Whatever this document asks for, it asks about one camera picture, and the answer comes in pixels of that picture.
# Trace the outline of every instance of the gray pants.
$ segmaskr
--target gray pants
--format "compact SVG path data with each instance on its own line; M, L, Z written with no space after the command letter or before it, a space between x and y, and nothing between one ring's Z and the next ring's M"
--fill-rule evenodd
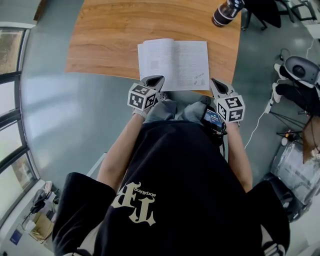
M178 120L190 121L199 125L203 125L201 123L201 119L206 110L206 105L197 101L191 105L188 105L183 113L178 117ZM146 120L144 123L151 123L155 121L165 121L172 120L175 121L176 116L177 103L171 99L167 99L165 101L158 102L148 113Z

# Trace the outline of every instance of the wooden table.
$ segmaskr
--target wooden table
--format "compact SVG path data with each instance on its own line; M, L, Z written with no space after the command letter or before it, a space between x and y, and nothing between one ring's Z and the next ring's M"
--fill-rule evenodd
M225 0L85 0L71 37L67 72L140 79L137 45L145 40L207 41L210 77L231 84L241 15L225 27L212 16ZM199 93L211 95L210 91Z

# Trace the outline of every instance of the gray floor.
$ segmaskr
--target gray floor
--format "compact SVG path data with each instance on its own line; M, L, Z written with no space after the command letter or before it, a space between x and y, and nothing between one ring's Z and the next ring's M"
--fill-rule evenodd
M53 181L60 189L68 173L86 174L90 170L132 115L127 96L133 80L64 72L69 40L82 3L47 2L42 19L30 32L21 78L28 145L41 178ZM271 84L277 78L273 64L280 49L305 56L311 41L305 27L300 22L291 23L287 16L282 17L282 29L270 26L261 31L253 17L250 28L241 32L233 86L246 103L240 127L244 143L267 105ZM313 60L318 56L319 60L316 43L309 56ZM179 100L179 109L199 97L193 92L175 92L171 96ZM296 118L299 108L282 99L272 110ZM281 140L276 132L284 128L274 116L262 117L247 148L255 184L269 171Z

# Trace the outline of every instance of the bottle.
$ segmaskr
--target bottle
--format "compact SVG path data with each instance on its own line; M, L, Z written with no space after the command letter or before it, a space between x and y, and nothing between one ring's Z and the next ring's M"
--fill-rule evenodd
M243 0L227 0L220 4L214 12L212 16L213 24L217 27L228 25L244 7L245 3Z

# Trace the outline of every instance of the shirt logo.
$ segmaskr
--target shirt logo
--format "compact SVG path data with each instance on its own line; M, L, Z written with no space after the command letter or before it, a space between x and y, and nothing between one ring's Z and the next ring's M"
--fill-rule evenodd
M156 223L154 220L154 212L151 212L150 217L147 219L148 215L148 208L149 204L152 204L155 201L156 194L149 193L147 191L142 191L138 189L141 186L141 183L135 184L133 182L129 183L128 185L125 185L121 188L121 190L116 195L115 199L113 200L111 206L113 208L119 208L119 207L130 207L134 208L133 213L129 216L129 219L132 220L134 223L141 223L141 222L148 222L151 226L152 224ZM131 199L133 201L136 199L136 195L138 192L143 195L150 195L152 196L152 199L149 199L148 197L145 197L143 199L139 199L141 201L141 207L140 207L140 215L137 216L137 208L131 205ZM119 203L120 198L123 196L122 203Z

